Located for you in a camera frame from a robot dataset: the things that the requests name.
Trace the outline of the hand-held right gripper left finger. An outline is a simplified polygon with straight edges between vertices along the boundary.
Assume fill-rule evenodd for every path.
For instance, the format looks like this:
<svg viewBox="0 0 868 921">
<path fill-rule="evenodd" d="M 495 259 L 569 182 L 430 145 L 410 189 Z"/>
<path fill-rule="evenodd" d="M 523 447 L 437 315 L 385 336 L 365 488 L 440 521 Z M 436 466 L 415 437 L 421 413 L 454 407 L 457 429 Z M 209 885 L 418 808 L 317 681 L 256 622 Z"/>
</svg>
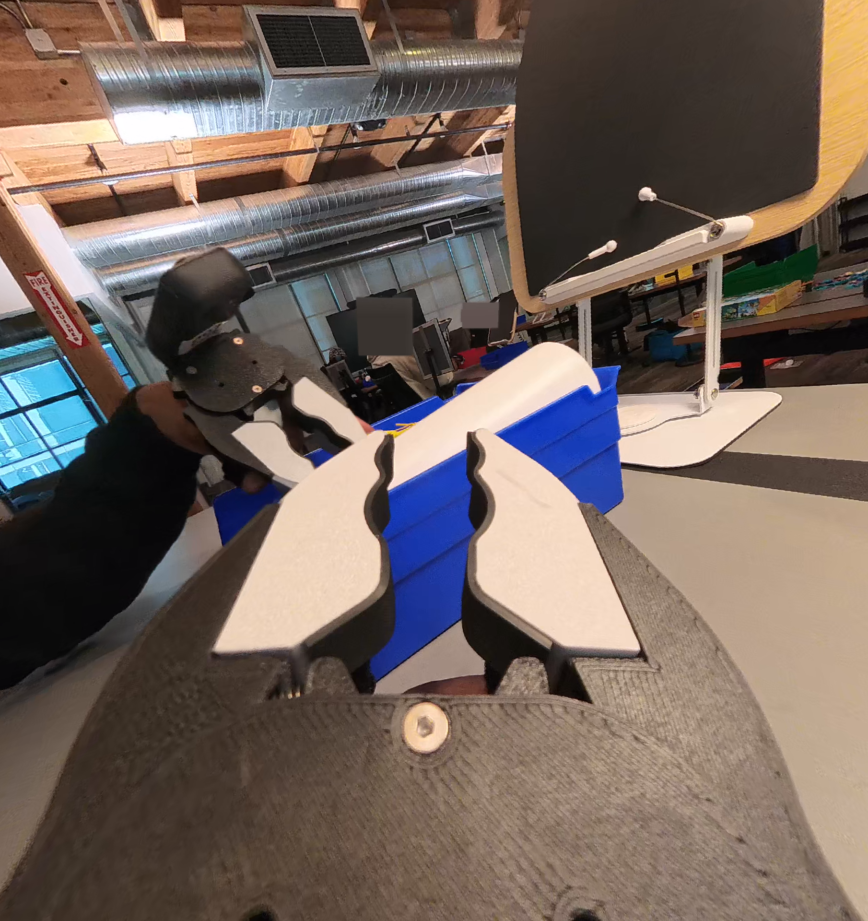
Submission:
<svg viewBox="0 0 868 921">
<path fill-rule="evenodd" d="M 301 685 L 323 658 L 351 675 L 370 672 L 395 628 L 383 535 L 393 472 L 394 437 L 376 432 L 288 492 L 215 640 L 215 658 L 278 658 Z"/>
</svg>

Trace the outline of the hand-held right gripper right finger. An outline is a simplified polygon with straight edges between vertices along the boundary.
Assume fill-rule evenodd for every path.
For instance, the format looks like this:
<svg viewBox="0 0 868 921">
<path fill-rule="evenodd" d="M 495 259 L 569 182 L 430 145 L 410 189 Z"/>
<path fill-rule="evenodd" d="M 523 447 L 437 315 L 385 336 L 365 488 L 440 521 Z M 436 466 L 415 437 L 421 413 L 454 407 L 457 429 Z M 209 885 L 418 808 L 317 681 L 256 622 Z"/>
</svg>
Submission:
<svg viewBox="0 0 868 921">
<path fill-rule="evenodd" d="M 530 658 L 550 681 L 579 659 L 640 661 L 643 650 L 585 508 L 553 473 L 497 434 L 467 436 L 463 634 L 500 680 Z"/>
</svg>

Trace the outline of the blue plastic bin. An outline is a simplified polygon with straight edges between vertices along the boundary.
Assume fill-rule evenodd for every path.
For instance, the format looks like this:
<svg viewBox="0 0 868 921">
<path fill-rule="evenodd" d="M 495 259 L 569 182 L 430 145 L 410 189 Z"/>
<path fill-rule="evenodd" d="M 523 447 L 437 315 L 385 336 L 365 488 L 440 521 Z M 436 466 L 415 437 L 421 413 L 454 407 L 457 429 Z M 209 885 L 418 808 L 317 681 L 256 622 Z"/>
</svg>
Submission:
<svg viewBox="0 0 868 921">
<path fill-rule="evenodd" d="M 601 390 L 581 388 L 497 435 L 536 460 L 577 498 L 607 512 L 624 497 L 619 458 L 616 381 L 619 369 L 596 374 Z M 384 530 L 395 596 L 394 634 L 372 660 L 385 678 L 461 620 L 469 520 L 466 452 L 389 489 Z"/>
</svg>

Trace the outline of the person's left hand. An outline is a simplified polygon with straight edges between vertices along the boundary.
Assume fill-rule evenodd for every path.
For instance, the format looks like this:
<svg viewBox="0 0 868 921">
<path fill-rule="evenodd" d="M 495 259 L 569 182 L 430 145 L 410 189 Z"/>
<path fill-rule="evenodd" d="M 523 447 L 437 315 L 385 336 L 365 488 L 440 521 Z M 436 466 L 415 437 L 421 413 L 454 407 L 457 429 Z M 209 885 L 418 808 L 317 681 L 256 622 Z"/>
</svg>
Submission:
<svg viewBox="0 0 868 921">
<path fill-rule="evenodd" d="M 187 414 L 187 401 L 176 393 L 168 381 L 133 388 L 124 405 L 137 409 L 152 421 L 157 430 L 178 448 L 198 458 L 212 456 L 221 465 L 225 479 L 254 495 L 269 484 L 269 477 L 244 463 L 233 460 L 210 444 Z"/>
</svg>

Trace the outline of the black computer monitor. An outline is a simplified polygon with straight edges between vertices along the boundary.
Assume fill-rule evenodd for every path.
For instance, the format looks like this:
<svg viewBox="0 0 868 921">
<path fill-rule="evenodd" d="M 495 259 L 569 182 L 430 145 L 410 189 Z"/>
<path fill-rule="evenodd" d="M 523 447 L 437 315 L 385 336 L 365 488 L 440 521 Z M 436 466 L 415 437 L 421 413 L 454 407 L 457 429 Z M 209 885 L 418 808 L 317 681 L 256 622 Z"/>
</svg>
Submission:
<svg viewBox="0 0 868 921">
<path fill-rule="evenodd" d="M 428 321 L 420 300 L 415 289 L 406 289 L 399 291 L 395 288 L 385 289 L 372 294 L 375 297 L 388 298 L 407 298 L 413 306 L 413 326 L 417 327 Z M 343 349 L 347 354 L 358 355 L 358 323 L 356 315 L 357 298 L 347 302 L 345 309 L 329 314 L 325 317 L 330 332 L 332 333 L 336 345 Z"/>
</svg>

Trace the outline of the red fire extinguisher sign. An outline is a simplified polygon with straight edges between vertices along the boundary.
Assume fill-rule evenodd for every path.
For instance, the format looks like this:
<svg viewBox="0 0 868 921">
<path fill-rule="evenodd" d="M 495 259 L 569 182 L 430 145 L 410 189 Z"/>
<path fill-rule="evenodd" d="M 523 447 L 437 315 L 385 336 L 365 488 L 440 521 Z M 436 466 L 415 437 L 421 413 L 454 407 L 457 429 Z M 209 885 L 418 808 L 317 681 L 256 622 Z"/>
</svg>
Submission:
<svg viewBox="0 0 868 921">
<path fill-rule="evenodd" d="M 62 336 L 72 348 L 83 348 L 87 345 L 85 334 L 75 315 L 60 296 L 55 285 L 45 272 L 26 272 L 24 278 L 31 289 L 41 300 L 47 313 Z"/>
</svg>

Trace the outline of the black sprinkler pipe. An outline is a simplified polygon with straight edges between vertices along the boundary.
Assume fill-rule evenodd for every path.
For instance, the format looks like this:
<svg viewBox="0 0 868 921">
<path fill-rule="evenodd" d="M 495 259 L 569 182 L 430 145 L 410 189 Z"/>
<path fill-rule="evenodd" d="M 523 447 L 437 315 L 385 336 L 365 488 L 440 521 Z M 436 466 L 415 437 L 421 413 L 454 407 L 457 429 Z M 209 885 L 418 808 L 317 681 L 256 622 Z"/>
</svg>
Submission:
<svg viewBox="0 0 868 921">
<path fill-rule="evenodd" d="M 437 132 L 432 131 L 430 128 L 426 128 L 421 132 L 414 134 L 409 133 L 405 134 L 404 136 L 389 136 L 371 140 L 355 140 L 349 143 L 342 142 L 339 144 L 331 144 L 328 146 L 318 146 L 313 148 L 291 148 L 286 151 L 264 153 L 259 155 L 228 157 L 204 162 L 194 162 L 190 164 L 181 164 L 169 167 L 145 168 L 120 173 L 104 172 L 94 177 L 73 178 L 13 186 L 9 187 L 7 191 L 10 195 L 19 196 L 47 191 L 87 188 L 95 185 L 115 186 L 119 182 L 123 181 L 136 181 L 144 178 L 174 176 L 177 174 L 197 172 L 202 170 L 242 167 L 273 162 L 279 159 L 300 158 L 312 154 L 319 156 L 332 153 L 350 152 L 367 148 L 374 148 L 382 145 L 410 144 L 412 149 L 415 150 L 417 149 L 418 144 L 421 144 L 425 141 L 448 139 L 454 136 L 462 136 L 476 132 L 509 131 L 511 127 L 512 121 L 499 121 L 488 125 L 472 125 L 465 126 L 463 128 L 441 130 Z"/>
</svg>

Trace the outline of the white rolled sheet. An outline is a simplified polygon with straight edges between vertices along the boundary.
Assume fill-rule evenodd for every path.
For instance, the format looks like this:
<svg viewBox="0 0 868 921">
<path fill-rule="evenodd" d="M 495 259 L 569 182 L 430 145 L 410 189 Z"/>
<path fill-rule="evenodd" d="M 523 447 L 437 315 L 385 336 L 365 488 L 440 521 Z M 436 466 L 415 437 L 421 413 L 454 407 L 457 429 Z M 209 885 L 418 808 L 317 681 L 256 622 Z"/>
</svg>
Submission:
<svg viewBox="0 0 868 921">
<path fill-rule="evenodd" d="M 469 432 L 497 433 L 581 388 L 597 394 L 601 383 L 576 350 L 559 342 L 528 349 L 394 440 L 391 488 L 465 450 Z"/>
</svg>

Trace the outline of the white panel stand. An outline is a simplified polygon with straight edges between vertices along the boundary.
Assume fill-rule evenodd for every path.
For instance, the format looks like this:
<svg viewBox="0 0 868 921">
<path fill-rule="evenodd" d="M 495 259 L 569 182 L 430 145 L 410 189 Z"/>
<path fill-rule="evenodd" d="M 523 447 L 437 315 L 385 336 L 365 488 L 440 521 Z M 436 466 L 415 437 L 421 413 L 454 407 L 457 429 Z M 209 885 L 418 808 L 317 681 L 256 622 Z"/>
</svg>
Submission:
<svg viewBox="0 0 868 921">
<path fill-rule="evenodd" d="M 545 305 L 590 301 L 652 270 L 704 260 L 704 378 L 694 392 L 627 394 L 619 398 L 620 458 L 627 466 L 676 470 L 713 459 L 782 402 L 770 390 L 721 393 L 720 369 L 722 253 L 753 229 L 748 215 L 721 217 L 662 241 L 608 267 L 572 275 L 540 291 Z"/>
</svg>

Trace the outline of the black office chair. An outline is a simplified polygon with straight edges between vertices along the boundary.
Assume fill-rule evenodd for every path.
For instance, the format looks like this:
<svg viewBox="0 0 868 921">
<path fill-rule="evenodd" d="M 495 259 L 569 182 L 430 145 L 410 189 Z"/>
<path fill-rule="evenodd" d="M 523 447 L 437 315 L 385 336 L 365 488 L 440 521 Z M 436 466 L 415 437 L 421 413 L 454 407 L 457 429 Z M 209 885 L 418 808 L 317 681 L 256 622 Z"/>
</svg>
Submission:
<svg viewBox="0 0 868 921">
<path fill-rule="evenodd" d="M 600 346 L 608 357 L 617 344 L 619 354 L 628 354 L 626 328 L 633 321 L 632 304 L 626 289 L 616 289 L 590 300 L 591 345 Z"/>
</svg>

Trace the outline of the wooden work table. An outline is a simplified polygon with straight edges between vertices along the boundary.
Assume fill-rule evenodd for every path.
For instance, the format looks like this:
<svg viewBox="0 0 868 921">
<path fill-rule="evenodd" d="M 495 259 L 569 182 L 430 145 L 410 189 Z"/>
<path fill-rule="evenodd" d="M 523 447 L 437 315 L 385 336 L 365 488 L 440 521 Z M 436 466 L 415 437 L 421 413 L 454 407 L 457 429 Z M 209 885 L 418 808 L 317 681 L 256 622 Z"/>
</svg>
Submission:
<svg viewBox="0 0 868 921">
<path fill-rule="evenodd" d="M 765 387 L 768 359 L 868 350 L 868 295 L 826 289 L 802 295 L 778 313 L 724 324 L 723 364 L 738 365 L 741 386 Z"/>
</svg>

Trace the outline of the black panel with wooden rim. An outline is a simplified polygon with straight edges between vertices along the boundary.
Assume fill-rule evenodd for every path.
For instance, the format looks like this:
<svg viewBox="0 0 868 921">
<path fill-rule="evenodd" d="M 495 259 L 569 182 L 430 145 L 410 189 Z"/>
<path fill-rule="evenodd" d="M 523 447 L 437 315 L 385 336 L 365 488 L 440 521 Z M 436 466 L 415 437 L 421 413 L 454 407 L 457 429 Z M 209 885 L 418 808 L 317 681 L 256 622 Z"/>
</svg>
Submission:
<svg viewBox="0 0 868 921">
<path fill-rule="evenodd" d="M 868 155 L 868 2 L 533 2 L 504 148 L 536 311 L 797 229 Z"/>
</svg>

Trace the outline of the black shelf rack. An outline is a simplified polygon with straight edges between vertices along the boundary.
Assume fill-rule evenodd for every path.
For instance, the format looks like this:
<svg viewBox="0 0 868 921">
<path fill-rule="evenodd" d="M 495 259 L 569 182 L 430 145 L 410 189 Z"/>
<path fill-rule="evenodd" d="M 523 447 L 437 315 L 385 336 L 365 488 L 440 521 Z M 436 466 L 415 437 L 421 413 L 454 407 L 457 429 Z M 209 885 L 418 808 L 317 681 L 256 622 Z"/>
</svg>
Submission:
<svg viewBox="0 0 868 921">
<path fill-rule="evenodd" d="M 868 191 L 841 196 L 835 203 L 839 251 L 868 248 Z"/>
</svg>

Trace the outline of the wooden post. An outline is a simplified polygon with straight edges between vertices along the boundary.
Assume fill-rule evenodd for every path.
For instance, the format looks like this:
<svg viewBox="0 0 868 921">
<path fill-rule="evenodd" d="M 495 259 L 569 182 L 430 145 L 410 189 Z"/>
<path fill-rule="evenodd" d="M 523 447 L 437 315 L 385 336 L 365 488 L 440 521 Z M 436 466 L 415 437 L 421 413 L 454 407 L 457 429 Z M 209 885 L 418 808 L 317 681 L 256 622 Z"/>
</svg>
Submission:
<svg viewBox="0 0 868 921">
<path fill-rule="evenodd" d="M 0 259 L 11 272 L 15 283 L 28 298 L 45 328 L 54 338 L 63 356 L 72 365 L 82 384 L 105 418 L 110 418 L 128 393 L 122 377 L 106 354 L 97 335 L 84 317 L 77 301 L 67 291 L 56 270 L 27 227 L 12 196 L 0 179 Z M 24 278 L 26 272 L 45 272 L 55 285 L 69 311 L 75 315 L 85 334 L 87 345 L 72 348 L 49 317 L 45 306 Z"/>
</svg>

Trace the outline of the large silver air duct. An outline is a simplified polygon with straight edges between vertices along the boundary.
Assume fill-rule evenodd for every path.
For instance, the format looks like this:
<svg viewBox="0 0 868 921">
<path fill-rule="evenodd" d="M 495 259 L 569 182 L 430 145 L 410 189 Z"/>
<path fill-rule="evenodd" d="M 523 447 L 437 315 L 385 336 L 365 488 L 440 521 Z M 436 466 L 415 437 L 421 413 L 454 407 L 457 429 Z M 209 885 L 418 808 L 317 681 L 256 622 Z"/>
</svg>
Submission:
<svg viewBox="0 0 868 921">
<path fill-rule="evenodd" d="M 119 139 L 148 144 L 505 109 L 522 50 L 520 40 L 372 41 L 378 78 L 363 98 L 336 77 L 313 98 L 295 89 L 276 109 L 250 42 L 84 43 L 81 60 Z"/>
</svg>

